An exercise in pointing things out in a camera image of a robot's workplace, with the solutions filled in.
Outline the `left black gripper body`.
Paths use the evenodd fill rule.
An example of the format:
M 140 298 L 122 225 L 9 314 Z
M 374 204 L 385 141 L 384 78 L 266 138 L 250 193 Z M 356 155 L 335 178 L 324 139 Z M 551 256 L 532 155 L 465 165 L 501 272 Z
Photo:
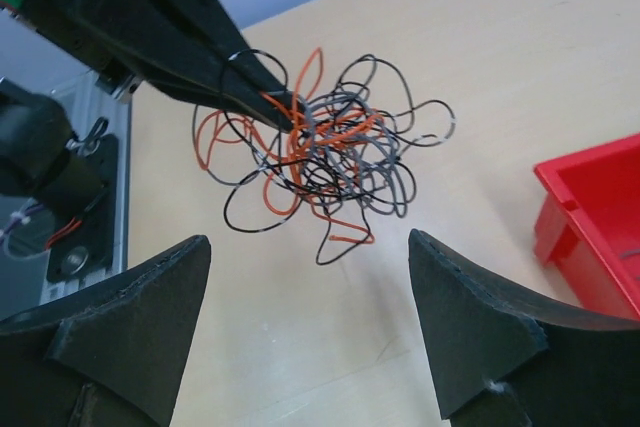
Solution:
M 97 75 L 96 85 L 112 97 L 130 97 L 142 83 L 116 49 L 82 21 L 77 0 L 1 0 L 9 15 Z

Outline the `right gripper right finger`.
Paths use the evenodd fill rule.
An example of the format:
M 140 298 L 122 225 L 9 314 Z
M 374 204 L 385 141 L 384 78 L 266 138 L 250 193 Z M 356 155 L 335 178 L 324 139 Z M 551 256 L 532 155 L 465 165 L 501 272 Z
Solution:
M 636 426 L 639 324 L 556 301 L 428 233 L 411 286 L 440 416 L 453 426 Z

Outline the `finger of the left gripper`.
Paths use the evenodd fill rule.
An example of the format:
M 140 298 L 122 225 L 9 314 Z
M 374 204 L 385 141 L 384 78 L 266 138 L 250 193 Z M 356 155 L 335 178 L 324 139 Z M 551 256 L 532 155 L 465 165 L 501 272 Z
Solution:
M 138 76 L 184 102 L 289 131 L 292 95 L 219 0 L 99 0 L 97 25 Z

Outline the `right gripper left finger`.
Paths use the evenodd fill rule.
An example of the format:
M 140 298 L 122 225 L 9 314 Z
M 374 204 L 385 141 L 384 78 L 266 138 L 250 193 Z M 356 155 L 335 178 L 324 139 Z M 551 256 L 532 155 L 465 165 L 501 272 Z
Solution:
M 2 425 L 169 425 L 210 264 L 195 235 L 2 320 Z

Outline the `red plastic bin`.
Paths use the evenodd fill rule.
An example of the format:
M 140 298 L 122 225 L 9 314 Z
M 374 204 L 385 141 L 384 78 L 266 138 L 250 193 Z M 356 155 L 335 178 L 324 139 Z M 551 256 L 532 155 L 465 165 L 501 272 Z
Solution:
M 582 306 L 639 318 L 639 136 L 539 163 L 544 203 L 534 254 Z

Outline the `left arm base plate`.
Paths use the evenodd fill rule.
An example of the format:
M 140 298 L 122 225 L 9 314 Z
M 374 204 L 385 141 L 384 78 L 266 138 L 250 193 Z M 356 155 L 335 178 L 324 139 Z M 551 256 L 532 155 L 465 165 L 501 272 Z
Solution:
M 55 183 L 56 220 L 45 243 L 51 284 L 86 283 L 123 270 L 126 260 L 129 133 L 112 133 L 100 116 L 65 150 L 69 162 Z

